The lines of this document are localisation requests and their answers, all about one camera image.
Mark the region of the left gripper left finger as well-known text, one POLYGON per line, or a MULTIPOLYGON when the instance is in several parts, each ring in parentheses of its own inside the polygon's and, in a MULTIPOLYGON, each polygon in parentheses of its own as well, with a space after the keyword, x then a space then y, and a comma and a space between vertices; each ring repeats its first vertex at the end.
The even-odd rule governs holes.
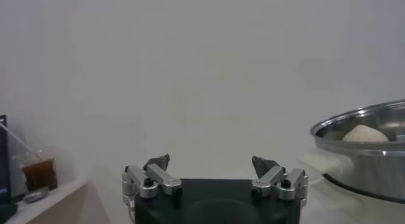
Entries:
POLYGON ((131 221, 135 221, 136 196, 141 199, 154 199, 159 188, 163 193, 176 197, 183 192, 182 181, 166 172, 170 155, 151 158, 142 167, 127 165, 122 172, 122 199, 128 209, 131 221))

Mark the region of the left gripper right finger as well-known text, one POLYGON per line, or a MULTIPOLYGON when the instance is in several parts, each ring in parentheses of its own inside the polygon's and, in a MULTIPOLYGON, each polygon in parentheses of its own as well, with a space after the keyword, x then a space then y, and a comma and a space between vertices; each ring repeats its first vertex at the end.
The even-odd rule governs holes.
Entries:
POLYGON ((251 158, 257 179, 252 184, 252 198, 262 200, 274 192, 283 201, 297 199, 301 208, 307 205, 308 175, 305 170, 294 168, 288 172, 274 160, 258 156, 251 158))

